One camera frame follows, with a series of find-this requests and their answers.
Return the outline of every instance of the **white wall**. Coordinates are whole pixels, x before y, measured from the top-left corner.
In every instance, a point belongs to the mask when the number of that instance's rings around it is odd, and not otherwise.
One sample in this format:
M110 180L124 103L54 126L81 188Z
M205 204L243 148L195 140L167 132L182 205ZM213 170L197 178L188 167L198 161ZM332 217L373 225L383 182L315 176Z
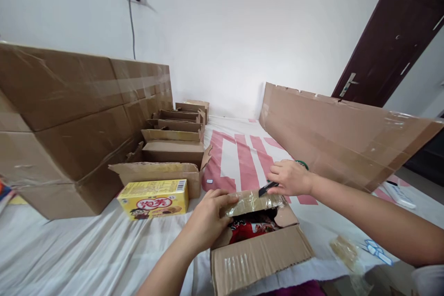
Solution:
M441 29L390 96L384 108L414 116L436 117L444 110L444 103L440 110L436 109L436 105L425 111L444 91L444 87L440 85L443 81L444 29Z
M136 56L170 65L173 96L259 116L265 81L330 95L378 0L148 0ZM132 57L126 0L0 0L2 39Z

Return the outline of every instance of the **door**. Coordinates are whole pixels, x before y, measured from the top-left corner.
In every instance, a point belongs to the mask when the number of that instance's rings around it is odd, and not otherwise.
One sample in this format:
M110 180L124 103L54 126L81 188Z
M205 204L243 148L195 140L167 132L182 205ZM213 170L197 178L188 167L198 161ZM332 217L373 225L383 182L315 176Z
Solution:
M379 0L332 97L384 106L443 24L444 0Z

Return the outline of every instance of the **yellow snack box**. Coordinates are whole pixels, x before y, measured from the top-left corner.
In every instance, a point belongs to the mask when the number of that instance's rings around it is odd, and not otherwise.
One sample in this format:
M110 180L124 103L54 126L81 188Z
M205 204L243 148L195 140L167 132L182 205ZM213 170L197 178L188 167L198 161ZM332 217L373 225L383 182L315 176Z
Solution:
M185 214L188 209L186 179L128 183L117 199L133 221Z

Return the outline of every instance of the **person's left hand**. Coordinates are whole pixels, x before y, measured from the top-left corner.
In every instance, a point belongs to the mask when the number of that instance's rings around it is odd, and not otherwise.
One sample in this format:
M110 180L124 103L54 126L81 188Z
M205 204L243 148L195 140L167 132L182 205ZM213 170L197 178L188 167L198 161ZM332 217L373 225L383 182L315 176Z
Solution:
M194 255L210 248L232 222L231 217L219 217L223 206L234 204L239 200L227 194L227 190L209 190L180 232L178 238L185 242Z

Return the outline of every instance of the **white bedsheet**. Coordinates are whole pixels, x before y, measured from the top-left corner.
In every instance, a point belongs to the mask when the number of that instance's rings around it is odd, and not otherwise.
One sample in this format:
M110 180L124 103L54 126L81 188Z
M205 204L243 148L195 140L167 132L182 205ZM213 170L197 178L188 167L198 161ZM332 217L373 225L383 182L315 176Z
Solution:
M248 119L210 117L205 146L210 143L216 158L204 175L206 189L220 185L240 191L263 186L267 161L291 158L258 122ZM443 205L411 186L402 189L417 204L414 213L444 228ZM376 194L385 198L386 193ZM339 234L359 243L368 239L313 198L290 199L316 258L257 282L243 290L243 295L345 275L347 269L334 256L329 241ZM31 206L9 205L0 215L0 295L133 295L198 201L191 200L185 215L137 222L129 221L116 200L100 216L56 221L47 221ZM382 264L369 253L360 253L366 271ZM210 253L206 251L189 267L181 295L211 294Z

